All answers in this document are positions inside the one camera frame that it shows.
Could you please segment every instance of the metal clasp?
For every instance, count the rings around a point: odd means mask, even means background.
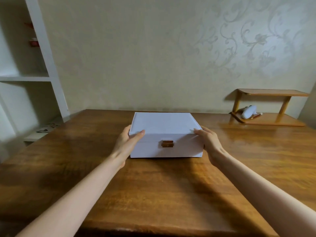
[[[173,141],[162,141],[161,146],[162,147],[173,147],[174,142]]]

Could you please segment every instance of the white object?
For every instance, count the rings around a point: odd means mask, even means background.
[[[202,157],[203,143],[194,128],[201,129],[190,113],[135,112],[129,135],[146,133],[131,158]],[[163,147],[163,141],[173,141],[173,147]]]
[[[257,107],[255,105],[250,105],[246,107],[241,114],[241,118],[243,119],[249,119],[252,115],[256,115]]]

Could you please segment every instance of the floral wallpaper pattern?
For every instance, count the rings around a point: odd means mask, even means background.
[[[310,92],[315,82],[316,0],[39,4],[71,112],[228,113],[236,88]],[[305,101],[293,98],[287,113],[297,117]]]

